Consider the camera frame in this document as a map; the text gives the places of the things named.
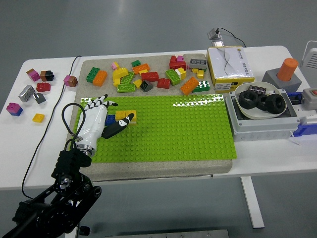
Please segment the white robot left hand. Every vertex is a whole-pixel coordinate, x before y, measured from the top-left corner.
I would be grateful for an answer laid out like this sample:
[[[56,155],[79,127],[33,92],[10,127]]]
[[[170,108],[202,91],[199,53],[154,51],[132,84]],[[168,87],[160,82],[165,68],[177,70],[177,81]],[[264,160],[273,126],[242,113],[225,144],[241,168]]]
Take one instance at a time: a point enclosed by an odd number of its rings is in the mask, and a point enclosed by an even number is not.
[[[107,94],[98,97],[94,101],[89,101],[84,107],[84,112],[80,116],[79,123],[83,126],[79,130],[80,140],[76,143],[76,148],[93,156],[97,150],[97,139],[103,137],[111,138],[123,131],[132,121],[134,114],[130,113],[119,121],[105,127],[105,121],[109,106],[117,106],[113,101],[107,101]]]

